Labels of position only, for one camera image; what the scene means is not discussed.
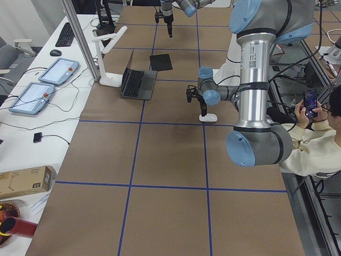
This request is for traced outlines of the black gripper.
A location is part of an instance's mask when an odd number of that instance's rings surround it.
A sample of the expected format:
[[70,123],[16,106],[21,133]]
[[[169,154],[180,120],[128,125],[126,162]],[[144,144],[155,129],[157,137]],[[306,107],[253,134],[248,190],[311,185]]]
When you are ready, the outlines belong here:
[[155,13],[155,22],[159,23],[160,17],[163,18],[164,22],[167,24],[167,31],[170,38],[173,37],[172,22],[174,21],[174,16],[171,14],[169,16],[161,15],[161,11]]
[[186,89],[186,99],[188,103],[191,103],[192,98],[196,98],[200,103],[201,116],[207,115],[207,105],[202,97],[202,92],[194,85],[188,85]]

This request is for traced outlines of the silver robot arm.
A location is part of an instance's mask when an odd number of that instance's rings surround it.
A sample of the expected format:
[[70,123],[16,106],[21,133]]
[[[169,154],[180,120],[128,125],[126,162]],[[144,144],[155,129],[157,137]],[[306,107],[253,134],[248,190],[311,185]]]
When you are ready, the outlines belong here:
[[220,86],[213,79],[213,70],[202,67],[197,86],[187,88],[187,99],[198,99],[202,111],[222,100],[234,104],[239,119],[226,137],[226,151],[234,164],[271,165],[290,156],[289,133],[266,115],[270,49],[309,36],[313,13],[310,1],[238,1],[230,30],[241,48],[239,85]]
[[173,37],[172,24],[174,21],[173,16],[173,2],[176,2],[179,8],[185,13],[187,17],[192,17],[196,11],[205,7],[208,4],[212,4],[215,0],[170,0],[160,1],[160,8],[156,10],[155,21],[159,23],[160,19],[164,20],[167,25],[167,31],[170,38]]

